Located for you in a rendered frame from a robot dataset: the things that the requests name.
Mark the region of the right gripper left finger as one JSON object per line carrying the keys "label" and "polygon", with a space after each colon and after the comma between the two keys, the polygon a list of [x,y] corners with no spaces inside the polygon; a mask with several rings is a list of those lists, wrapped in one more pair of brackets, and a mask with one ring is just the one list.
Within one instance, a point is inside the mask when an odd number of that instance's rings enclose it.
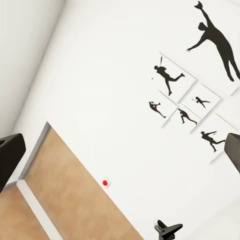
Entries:
{"label": "right gripper left finger", "polygon": [[26,144],[22,133],[0,138],[0,193],[25,153]]}

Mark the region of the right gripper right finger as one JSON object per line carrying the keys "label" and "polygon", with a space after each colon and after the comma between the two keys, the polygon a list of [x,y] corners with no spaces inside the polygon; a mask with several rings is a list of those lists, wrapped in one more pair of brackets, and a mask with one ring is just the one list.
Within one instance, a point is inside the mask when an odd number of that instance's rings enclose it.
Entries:
{"label": "right gripper right finger", "polygon": [[240,135],[228,133],[223,150],[240,173]]}

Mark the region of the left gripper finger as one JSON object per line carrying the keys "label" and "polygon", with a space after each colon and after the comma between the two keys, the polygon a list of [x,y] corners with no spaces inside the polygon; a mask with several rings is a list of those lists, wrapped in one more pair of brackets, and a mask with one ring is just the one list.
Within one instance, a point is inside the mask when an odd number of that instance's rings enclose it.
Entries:
{"label": "left gripper finger", "polygon": [[166,228],[162,228],[161,229],[162,240],[166,240],[167,238],[170,238],[173,234],[175,234],[181,228],[183,228],[182,223],[178,223],[176,225],[172,225],[172,226],[169,226],[169,227],[166,227]]}

